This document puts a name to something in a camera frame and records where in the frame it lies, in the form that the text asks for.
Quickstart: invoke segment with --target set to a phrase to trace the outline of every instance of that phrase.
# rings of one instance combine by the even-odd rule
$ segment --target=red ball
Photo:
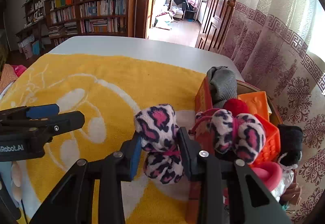
[[[244,101],[236,98],[227,100],[223,106],[223,109],[231,111],[234,117],[240,113],[250,113],[247,104]]]

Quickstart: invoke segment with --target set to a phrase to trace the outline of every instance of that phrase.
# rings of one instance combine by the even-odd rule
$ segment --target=yellow towel
[[[177,113],[193,111],[203,78],[184,68],[123,56],[40,57],[10,88],[0,109],[57,103],[61,112],[80,110],[86,121],[81,130],[54,137],[44,157],[19,163],[31,187],[24,186],[27,213],[35,213],[77,159],[94,161],[119,150],[132,137],[139,110],[169,103]],[[188,188],[185,177],[178,187],[157,185],[143,174],[143,157],[144,152],[135,181],[122,183],[126,223],[185,223],[186,196],[177,194]],[[93,223],[98,222],[97,209],[98,183]]]

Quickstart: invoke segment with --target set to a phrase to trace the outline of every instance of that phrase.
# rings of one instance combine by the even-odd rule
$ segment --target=gray cloth
[[[208,78],[212,104],[214,108],[222,108],[231,98],[237,98],[237,81],[233,71],[226,66],[211,67]]]

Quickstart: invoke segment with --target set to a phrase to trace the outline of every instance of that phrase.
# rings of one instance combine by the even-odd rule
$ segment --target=patterned curtain
[[[237,0],[220,50],[246,82],[268,93],[285,124],[304,131],[296,169],[303,193],[301,203],[290,207],[294,223],[303,221],[325,189],[325,63],[311,52],[325,51],[323,42],[311,42],[324,34],[315,28],[317,7],[318,0]]]

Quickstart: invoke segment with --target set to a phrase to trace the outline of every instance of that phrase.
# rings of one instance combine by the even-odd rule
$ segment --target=orange toy
[[[279,129],[260,115],[255,114],[254,116],[257,117],[263,125],[266,142],[256,160],[250,164],[251,167],[255,167],[261,162],[269,162],[274,160],[280,154],[281,150]]]
[[[270,121],[268,112],[268,100],[266,98],[265,91],[241,94],[238,95],[237,98],[247,104],[251,114],[259,114],[267,121]]]

